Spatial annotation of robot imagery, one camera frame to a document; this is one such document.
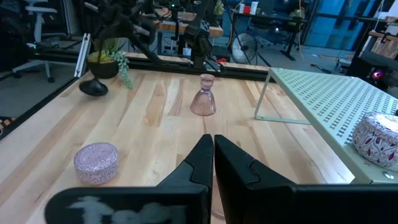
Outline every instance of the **white container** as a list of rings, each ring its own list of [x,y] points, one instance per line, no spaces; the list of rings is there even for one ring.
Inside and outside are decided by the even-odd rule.
[[[241,3],[239,4],[239,13],[243,13],[243,11],[244,11],[244,4]]]
[[[259,5],[259,2],[251,2],[250,14],[256,15],[258,5]]]

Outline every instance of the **red cup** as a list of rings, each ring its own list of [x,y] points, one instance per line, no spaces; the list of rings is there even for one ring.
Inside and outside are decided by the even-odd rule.
[[[243,14],[250,14],[250,8],[251,8],[251,6],[245,6],[243,8]]]

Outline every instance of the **decorative patterned tin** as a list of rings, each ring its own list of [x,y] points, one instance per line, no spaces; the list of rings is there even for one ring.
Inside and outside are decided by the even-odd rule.
[[[82,182],[105,184],[118,173],[118,150],[109,143],[90,144],[76,153],[73,163]]]
[[[398,171],[398,117],[370,112],[358,123],[353,144],[372,163]]]
[[[271,68],[269,73],[361,183],[396,183],[353,146],[367,112],[395,114],[398,99],[356,77]]]

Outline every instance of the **butcher block tabletop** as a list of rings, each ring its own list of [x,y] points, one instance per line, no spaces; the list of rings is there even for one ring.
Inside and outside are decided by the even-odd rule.
[[[312,126],[254,119],[263,82],[216,78],[217,111],[201,117],[189,108],[199,76],[145,70],[129,75],[132,90],[115,77],[102,80],[109,92],[95,98],[78,88],[92,78],[86,74],[0,141],[1,223],[45,223],[53,195],[87,186],[75,174],[73,157],[94,142],[109,142],[119,152],[118,175],[101,187],[157,185],[205,133],[226,136],[296,183],[353,179]],[[271,116],[303,118],[276,84],[262,100],[261,109]]]

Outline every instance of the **desk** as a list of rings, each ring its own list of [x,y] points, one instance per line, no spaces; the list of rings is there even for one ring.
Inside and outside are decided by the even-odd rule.
[[[272,68],[262,89],[273,78],[308,121],[254,116],[265,121],[311,124],[354,174],[354,184],[398,183],[398,172],[383,169],[360,156],[352,145],[356,124],[366,112],[395,114],[398,100],[360,78]],[[393,175],[389,179],[384,173]]]
[[[108,187],[157,185],[203,133],[226,136],[296,183],[353,179],[311,126],[253,119],[264,82],[217,78],[212,88],[217,112],[201,117],[189,109],[200,89],[198,76],[145,70],[129,74],[132,90],[119,77],[102,80],[109,92],[100,98],[78,89],[80,81],[91,78],[85,75],[0,141],[1,223],[44,224],[44,207],[54,194],[85,186],[77,179],[73,157],[98,141],[119,151],[119,174],[103,185]],[[269,90],[265,110],[302,117],[278,85],[270,83]]]
[[[290,36],[289,46],[287,47],[286,51],[280,50],[280,52],[282,54],[284,54],[286,57],[288,57],[289,59],[291,59],[292,61],[295,60],[295,58],[293,58],[290,55],[290,52],[292,51],[292,47],[293,47],[293,44],[294,44],[294,40],[296,39],[297,33],[300,32],[300,30],[299,30],[300,29],[300,23],[307,23],[306,20],[297,21],[297,20],[293,19],[292,17],[251,15],[251,14],[238,13],[238,12],[235,11],[235,13],[233,15],[233,18],[232,18],[232,26],[235,26],[235,22],[236,22],[236,19],[238,18],[238,16],[240,16],[240,17],[255,17],[255,18],[259,18],[259,19],[267,19],[267,20],[270,20],[270,21],[294,22],[295,23],[295,29],[294,29],[293,34]]]
[[[161,9],[156,9],[157,13],[160,16],[166,15],[167,12],[161,10]],[[178,18],[182,21],[192,21],[195,18],[196,14],[192,12],[178,12]],[[178,31],[180,34],[183,34],[185,32],[185,29],[187,28],[188,24],[187,23],[179,23],[178,24]],[[175,32],[175,22],[172,21],[155,21],[155,27],[158,32],[157,36],[157,55],[162,54],[162,37],[163,37],[163,32]],[[210,27],[210,37],[221,37],[223,35],[223,28],[220,26],[218,27]],[[183,35],[180,35],[178,38],[178,46],[185,46],[185,41],[183,38]],[[183,54],[183,47],[178,48],[178,54],[182,55]]]

